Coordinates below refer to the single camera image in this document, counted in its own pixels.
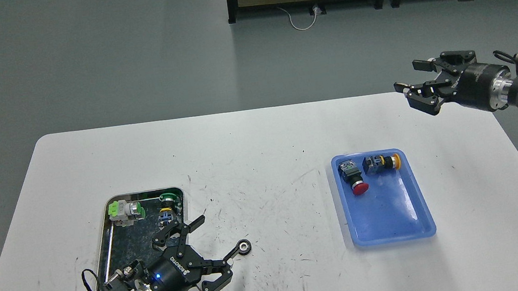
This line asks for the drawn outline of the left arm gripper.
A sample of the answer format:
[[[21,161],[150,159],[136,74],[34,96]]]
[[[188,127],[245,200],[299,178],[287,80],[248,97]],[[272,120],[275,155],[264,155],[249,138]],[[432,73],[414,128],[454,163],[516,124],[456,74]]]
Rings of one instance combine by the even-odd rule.
[[[186,247],[188,235],[205,219],[206,216],[200,215],[189,224],[174,221],[160,229],[152,237],[151,246],[156,251],[165,251],[135,279],[133,291],[189,291],[193,286],[200,291],[221,291],[227,286],[233,277],[229,261],[243,254],[240,246],[219,260],[202,258],[191,247]],[[179,234],[176,245],[167,246],[167,241],[175,234]]]

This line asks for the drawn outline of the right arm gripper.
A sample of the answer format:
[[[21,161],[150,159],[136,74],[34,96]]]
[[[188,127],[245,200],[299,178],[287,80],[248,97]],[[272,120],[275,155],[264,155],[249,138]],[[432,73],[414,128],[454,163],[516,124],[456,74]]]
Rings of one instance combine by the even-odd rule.
[[[509,67],[476,63],[474,50],[441,52],[437,58],[414,60],[414,70],[437,73],[434,80],[411,85],[395,82],[409,107],[438,115],[446,98],[461,106],[494,112],[508,107],[508,92],[513,84]],[[450,90],[452,80],[457,79]]]

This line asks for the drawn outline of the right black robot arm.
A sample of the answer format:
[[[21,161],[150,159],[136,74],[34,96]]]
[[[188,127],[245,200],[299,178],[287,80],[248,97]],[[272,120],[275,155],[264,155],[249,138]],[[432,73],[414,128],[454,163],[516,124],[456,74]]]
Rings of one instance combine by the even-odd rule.
[[[435,72],[435,79],[421,84],[396,82],[411,108],[438,115],[445,103],[483,110],[502,111],[518,107],[518,53],[497,50],[493,55],[502,64],[478,61],[474,50],[444,51],[437,58],[414,60],[415,70]]]

